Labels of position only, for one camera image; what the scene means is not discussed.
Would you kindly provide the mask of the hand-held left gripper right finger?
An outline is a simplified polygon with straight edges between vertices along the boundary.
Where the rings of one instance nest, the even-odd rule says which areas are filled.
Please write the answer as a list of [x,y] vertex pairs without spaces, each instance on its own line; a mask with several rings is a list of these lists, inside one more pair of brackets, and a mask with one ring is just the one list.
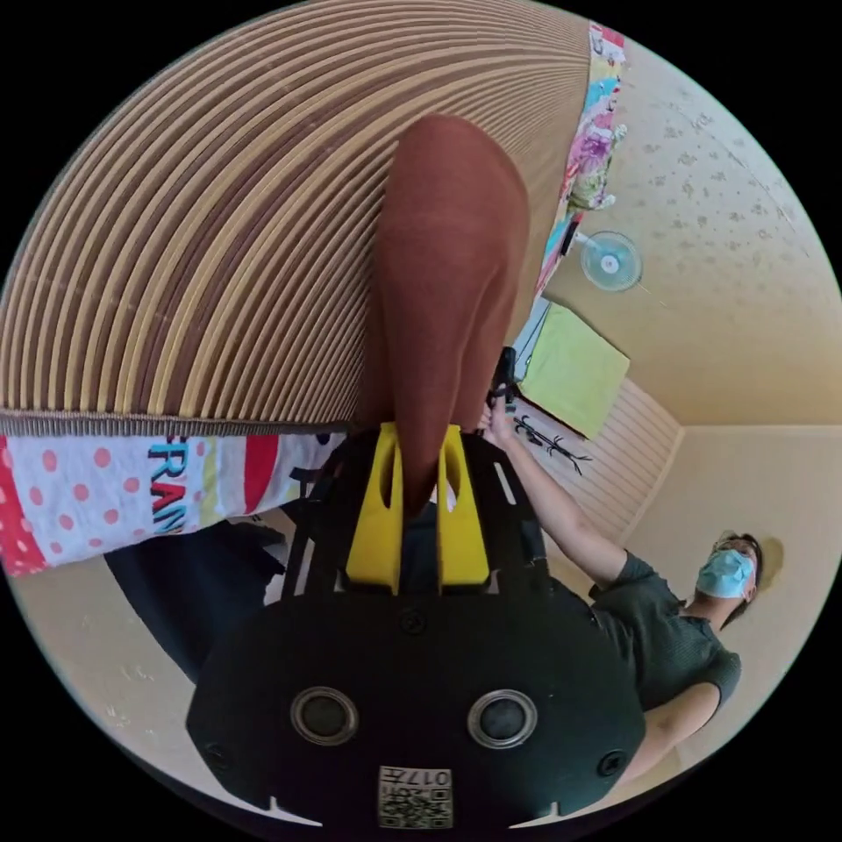
[[488,555],[457,425],[447,427],[439,450],[436,505],[439,592],[484,586],[489,578]]

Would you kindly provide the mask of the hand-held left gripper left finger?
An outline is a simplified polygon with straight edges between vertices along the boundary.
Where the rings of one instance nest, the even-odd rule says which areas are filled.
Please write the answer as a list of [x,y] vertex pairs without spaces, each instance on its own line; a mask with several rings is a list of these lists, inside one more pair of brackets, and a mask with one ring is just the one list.
[[355,586],[399,590],[403,541],[403,463],[396,425],[380,426],[346,562]]

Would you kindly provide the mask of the person's right hand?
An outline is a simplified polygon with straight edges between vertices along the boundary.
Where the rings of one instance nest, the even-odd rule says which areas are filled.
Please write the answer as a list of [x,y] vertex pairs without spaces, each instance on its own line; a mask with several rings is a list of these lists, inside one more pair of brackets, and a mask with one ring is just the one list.
[[514,430],[502,397],[494,397],[490,404],[482,407],[477,423],[477,432],[491,445],[506,450],[514,439]]

